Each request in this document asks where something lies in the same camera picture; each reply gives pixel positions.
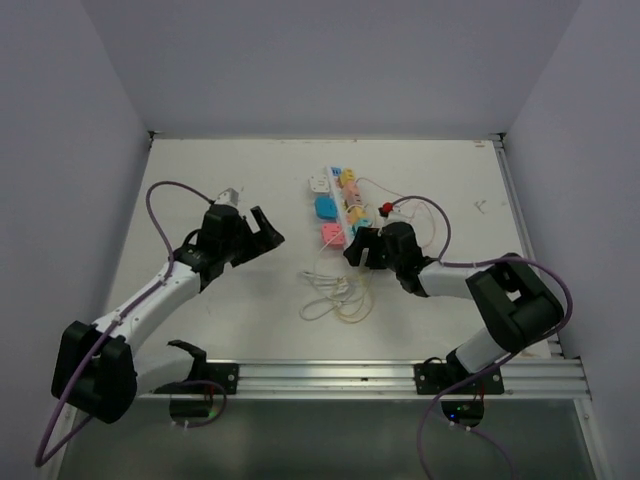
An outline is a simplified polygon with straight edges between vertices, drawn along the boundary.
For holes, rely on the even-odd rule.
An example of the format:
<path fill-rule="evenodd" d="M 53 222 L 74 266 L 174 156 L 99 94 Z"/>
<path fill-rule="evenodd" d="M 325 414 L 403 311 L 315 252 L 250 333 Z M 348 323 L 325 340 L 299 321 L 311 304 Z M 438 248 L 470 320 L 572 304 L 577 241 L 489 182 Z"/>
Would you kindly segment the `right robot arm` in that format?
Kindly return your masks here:
<path fill-rule="evenodd" d="M 474 302 L 483 327 L 450 352 L 442 366 L 447 384 L 457 392 L 470 391 L 481 373 L 544 339 L 568 318 L 569 308 L 534 272 L 536 263 L 517 254 L 467 264 L 437 260 L 423 254 L 406 222 L 358 229 L 344 257 L 353 267 L 392 271 L 412 295 Z"/>

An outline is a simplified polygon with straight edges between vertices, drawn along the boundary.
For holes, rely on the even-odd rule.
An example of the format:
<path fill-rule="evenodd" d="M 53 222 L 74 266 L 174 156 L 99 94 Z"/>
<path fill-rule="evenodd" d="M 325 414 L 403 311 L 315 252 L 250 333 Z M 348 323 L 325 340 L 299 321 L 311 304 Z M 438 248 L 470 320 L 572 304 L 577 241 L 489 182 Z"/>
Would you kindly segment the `teal cube plug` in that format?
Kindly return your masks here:
<path fill-rule="evenodd" d="M 352 233 L 353 237 L 356 238 L 358 235 L 366 235 L 372 231 L 370 226 L 353 226 Z"/>

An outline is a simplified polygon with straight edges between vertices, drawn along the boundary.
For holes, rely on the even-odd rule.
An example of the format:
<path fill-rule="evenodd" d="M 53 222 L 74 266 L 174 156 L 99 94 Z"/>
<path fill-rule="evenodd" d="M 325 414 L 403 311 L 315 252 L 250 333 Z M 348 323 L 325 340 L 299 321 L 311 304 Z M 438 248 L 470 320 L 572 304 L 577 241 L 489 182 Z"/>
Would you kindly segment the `white plug adapter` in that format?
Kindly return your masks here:
<path fill-rule="evenodd" d="M 308 179 L 308 185 L 314 195 L 329 195 L 331 193 L 331 182 L 325 174 L 312 175 Z"/>

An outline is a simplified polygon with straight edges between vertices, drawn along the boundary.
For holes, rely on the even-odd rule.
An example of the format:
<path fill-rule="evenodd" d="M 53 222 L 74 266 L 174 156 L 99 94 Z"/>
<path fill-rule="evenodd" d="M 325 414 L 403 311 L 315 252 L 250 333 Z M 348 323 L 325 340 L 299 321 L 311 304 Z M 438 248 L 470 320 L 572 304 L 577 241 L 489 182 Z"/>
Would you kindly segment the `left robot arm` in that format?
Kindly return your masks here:
<path fill-rule="evenodd" d="M 59 346 L 52 395 L 111 424 L 136 397 L 158 388 L 174 384 L 189 393 L 207 390 L 211 376 L 203 349 L 171 340 L 162 359 L 137 355 L 150 335 L 225 267 L 247 263 L 284 242 L 260 207 L 251 214 L 256 230 L 235 207 L 211 205 L 201 227 L 186 236 L 135 298 L 90 324 L 69 325 Z"/>

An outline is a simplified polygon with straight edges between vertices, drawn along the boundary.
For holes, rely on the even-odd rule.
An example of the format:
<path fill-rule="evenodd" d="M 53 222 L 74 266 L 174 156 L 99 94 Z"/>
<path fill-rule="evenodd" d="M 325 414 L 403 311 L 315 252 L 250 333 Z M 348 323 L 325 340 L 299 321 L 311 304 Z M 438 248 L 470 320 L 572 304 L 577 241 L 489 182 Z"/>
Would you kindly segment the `white power strip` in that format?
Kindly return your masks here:
<path fill-rule="evenodd" d="M 352 207 L 347 206 L 347 203 L 344 197 L 342 196 L 342 192 L 341 192 L 342 187 L 339 185 L 339 182 L 338 182 L 338 175 L 343 169 L 350 169 L 350 168 L 326 166 L 325 174 L 328 176 L 331 182 L 331 193 L 329 195 L 335 201 L 335 204 L 338 210 L 338 218 L 336 219 L 336 221 L 341 225 L 343 229 L 343 232 L 346 237 L 345 247 L 347 247 L 350 245 L 350 243 L 354 239 L 353 233 L 352 233 L 352 227 L 355 225 L 350 225 L 347 220 L 347 212 Z M 365 203 L 365 201 L 364 201 L 363 208 L 365 209 L 368 217 L 370 218 L 370 224 L 368 226 L 372 227 L 374 224 L 374 215 L 368 212 L 367 210 L 368 205 Z"/>

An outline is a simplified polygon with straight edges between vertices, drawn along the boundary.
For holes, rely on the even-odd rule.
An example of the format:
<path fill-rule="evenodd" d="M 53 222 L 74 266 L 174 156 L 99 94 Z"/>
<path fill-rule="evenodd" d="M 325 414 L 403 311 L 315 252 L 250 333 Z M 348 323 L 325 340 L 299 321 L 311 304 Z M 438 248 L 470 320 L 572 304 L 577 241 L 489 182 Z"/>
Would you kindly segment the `pink plug adapter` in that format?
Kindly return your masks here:
<path fill-rule="evenodd" d="M 339 223 L 324 223 L 321 227 L 322 251 L 343 250 L 346 237 Z"/>

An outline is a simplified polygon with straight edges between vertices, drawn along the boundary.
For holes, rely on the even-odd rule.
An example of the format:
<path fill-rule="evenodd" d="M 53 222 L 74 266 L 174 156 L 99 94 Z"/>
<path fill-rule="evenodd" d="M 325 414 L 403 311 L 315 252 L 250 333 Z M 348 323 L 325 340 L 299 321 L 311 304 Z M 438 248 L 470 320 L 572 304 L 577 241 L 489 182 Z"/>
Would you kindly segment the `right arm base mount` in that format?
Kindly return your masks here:
<path fill-rule="evenodd" d="M 469 375 L 457 364 L 449 365 L 438 357 L 430 357 L 413 364 L 413 379 L 418 395 L 436 395 L 451 386 L 465 381 L 454 391 L 457 395 L 501 395 L 505 393 L 501 372 L 485 374 L 477 380 L 468 381 Z"/>

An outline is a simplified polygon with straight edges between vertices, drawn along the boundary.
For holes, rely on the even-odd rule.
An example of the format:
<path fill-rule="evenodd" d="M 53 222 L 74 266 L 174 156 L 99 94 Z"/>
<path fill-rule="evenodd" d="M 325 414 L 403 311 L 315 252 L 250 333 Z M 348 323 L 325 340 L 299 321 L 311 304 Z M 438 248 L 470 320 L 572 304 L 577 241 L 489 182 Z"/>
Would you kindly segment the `blue plug adapter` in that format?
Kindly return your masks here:
<path fill-rule="evenodd" d="M 314 200 L 316 216 L 321 220 L 334 221 L 338 218 L 335 201 L 329 196 L 318 196 Z"/>

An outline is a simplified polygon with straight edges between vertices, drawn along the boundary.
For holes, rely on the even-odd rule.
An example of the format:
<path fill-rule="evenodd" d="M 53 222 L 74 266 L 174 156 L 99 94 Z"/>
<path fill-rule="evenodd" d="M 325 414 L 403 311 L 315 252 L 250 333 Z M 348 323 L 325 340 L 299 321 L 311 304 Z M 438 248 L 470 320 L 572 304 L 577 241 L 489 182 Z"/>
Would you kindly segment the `yellow cube plug far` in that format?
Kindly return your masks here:
<path fill-rule="evenodd" d="M 344 187 L 355 180 L 356 176 L 352 169 L 343 169 L 338 175 L 338 182 L 341 187 Z"/>

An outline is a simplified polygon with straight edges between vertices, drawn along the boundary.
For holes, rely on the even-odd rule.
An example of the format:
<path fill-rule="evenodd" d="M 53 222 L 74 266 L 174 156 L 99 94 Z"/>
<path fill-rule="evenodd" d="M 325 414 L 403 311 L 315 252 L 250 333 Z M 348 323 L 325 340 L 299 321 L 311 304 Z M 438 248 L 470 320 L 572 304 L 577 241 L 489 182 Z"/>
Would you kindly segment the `pink cube plug far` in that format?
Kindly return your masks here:
<path fill-rule="evenodd" d="M 361 193 L 360 193 L 359 187 L 355 182 L 350 182 L 346 186 L 342 187 L 341 192 L 342 192 L 342 196 L 344 197 L 345 201 L 349 197 L 352 197 L 352 196 L 360 196 L 361 197 Z"/>

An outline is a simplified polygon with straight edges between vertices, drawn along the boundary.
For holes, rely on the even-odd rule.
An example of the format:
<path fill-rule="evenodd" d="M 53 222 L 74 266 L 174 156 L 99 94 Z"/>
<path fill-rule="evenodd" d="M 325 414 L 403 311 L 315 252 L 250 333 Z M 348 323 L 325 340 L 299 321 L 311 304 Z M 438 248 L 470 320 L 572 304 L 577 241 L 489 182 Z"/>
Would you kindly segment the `aluminium front rail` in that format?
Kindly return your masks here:
<path fill-rule="evenodd" d="M 102 370 L 92 361 L 78 382 L 96 400 L 113 405 L 156 393 L 183 381 L 204 362 L 239 365 L 236 394 L 244 399 L 413 399 L 444 394 L 452 398 L 585 399 L 590 391 L 578 360 L 514 360 L 490 372 L 501 372 L 505 393 L 457 395 L 455 384 L 436 395 L 418 395 L 413 364 L 421 361 L 239 361 L 196 360 L 184 351 L 128 362 Z"/>

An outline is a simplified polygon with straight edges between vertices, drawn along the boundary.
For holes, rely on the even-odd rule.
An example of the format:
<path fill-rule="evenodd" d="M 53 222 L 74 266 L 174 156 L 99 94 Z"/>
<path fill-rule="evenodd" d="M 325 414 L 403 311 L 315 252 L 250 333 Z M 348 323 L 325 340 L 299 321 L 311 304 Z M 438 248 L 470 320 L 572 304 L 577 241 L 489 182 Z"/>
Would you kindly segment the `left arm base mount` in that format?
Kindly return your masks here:
<path fill-rule="evenodd" d="M 186 385 L 187 381 L 208 380 L 219 384 L 228 395 L 235 395 L 239 379 L 239 365 L 229 362 L 204 362 L 192 368 L 185 380 L 168 384 L 156 390 L 159 394 L 195 394 L 211 398 L 214 386 Z"/>

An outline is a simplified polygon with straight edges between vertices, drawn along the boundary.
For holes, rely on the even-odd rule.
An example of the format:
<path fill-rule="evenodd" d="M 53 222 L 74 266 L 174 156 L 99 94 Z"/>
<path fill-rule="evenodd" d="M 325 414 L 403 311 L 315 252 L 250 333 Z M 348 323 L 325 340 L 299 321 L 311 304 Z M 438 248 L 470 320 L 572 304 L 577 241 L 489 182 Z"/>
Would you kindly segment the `yellow cube plug near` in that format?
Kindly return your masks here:
<path fill-rule="evenodd" d="M 350 225 L 368 226 L 370 224 L 370 218 L 368 217 L 365 209 L 361 206 L 354 205 L 347 212 L 347 220 Z"/>

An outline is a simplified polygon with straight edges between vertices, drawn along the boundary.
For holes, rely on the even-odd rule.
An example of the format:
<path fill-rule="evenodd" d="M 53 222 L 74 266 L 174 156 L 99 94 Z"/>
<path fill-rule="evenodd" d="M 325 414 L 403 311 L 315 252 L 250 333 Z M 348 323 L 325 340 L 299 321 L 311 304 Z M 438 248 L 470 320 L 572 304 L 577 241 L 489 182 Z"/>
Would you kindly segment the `yellow cube plug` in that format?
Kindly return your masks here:
<path fill-rule="evenodd" d="M 354 205 L 347 212 L 347 220 L 350 225 L 368 226 L 370 224 L 370 218 L 368 217 L 365 209 L 361 206 Z"/>
<path fill-rule="evenodd" d="M 352 169 L 343 169 L 338 175 L 338 182 L 341 187 L 344 187 L 355 180 L 356 176 Z"/>

